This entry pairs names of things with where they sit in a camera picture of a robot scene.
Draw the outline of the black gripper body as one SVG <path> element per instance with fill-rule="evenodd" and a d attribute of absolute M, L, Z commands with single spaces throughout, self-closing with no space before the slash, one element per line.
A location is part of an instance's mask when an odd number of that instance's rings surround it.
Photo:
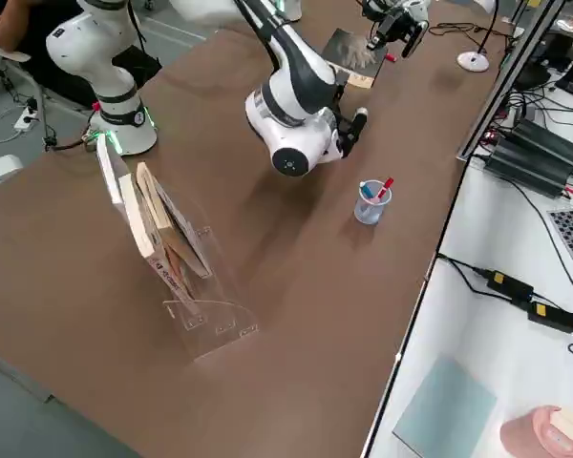
<path fill-rule="evenodd" d="M 333 114 L 336 119 L 336 129 L 338 132 L 337 147 L 342 158 L 346 158 L 356 143 L 355 135 L 351 131 L 352 122 L 346 118 L 341 111 L 340 102 L 345 92 L 345 83 L 338 83 L 333 97 Z"/>
<path fill-rule="evenodd" d="M 382 46 L 396 41 L 405 43 L 409 27 L 413 23 L 413 19 L 406 10 L 389 10 L 378 28 L 382 33 Z"/>

